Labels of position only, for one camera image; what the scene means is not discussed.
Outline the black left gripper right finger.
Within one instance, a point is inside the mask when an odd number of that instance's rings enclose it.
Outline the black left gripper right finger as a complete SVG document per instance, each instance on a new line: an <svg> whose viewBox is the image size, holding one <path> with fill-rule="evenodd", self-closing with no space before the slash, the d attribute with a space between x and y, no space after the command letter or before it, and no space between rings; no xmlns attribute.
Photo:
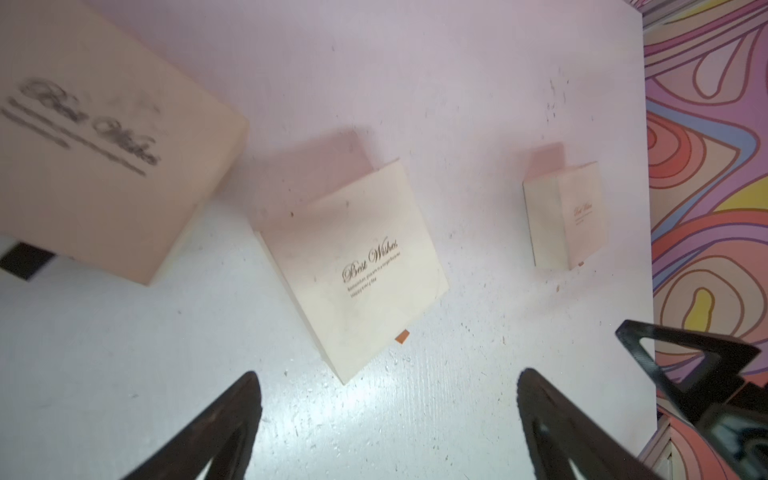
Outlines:
<svg viewBox="0 0 768 480"><path fill-rule="evenodd" d="M517 404L536 478L657 477L532 368L518 379Z"/></svg>

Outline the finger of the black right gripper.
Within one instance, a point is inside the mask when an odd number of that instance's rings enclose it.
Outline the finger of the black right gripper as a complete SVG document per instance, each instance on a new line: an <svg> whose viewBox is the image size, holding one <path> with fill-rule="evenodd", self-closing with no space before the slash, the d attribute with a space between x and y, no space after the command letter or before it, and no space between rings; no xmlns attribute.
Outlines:
<svg viewBox="0 0 768 480"><path fill-rule="evenodd" d="M624 321L616 337L681 416L698 423L716 405L762 413L762 388L742 371L761 350L738 338L634 320ZM641 345L650 339L692 352L684 366L663 367Z"/></svg>

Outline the cream drawer jewelry box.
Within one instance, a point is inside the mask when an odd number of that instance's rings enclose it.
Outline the cream drawer jewelry box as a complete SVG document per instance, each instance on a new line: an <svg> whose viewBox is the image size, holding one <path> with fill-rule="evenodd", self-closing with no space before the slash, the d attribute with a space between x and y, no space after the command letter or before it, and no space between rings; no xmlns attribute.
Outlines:
<svg viewBox="0 0 768 480"><path fill-rule="evenodd" d="M572 270L607 242L599 164L590 162L523 183L534 264Z"/></svg>

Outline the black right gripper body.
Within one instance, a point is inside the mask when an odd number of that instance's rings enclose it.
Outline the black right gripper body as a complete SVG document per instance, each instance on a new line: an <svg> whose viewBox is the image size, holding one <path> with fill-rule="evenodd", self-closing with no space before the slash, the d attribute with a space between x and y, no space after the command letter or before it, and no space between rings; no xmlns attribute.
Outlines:
<svg viewBox="0 0 768 480"><path fill-rule="evenodd" d="M717 398L696 426L740 479L767 478L767 386L744 383Z"/></svg>

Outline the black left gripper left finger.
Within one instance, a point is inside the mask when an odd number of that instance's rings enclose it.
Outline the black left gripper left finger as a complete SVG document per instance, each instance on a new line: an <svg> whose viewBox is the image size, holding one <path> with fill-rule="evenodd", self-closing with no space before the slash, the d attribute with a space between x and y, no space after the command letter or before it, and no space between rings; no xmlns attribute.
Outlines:
<svg viewBox="0 0 768 480"><path fill-rule="evenodd" d="M262 413L259 379L248 371L127 477L243 479Z"/></svg>

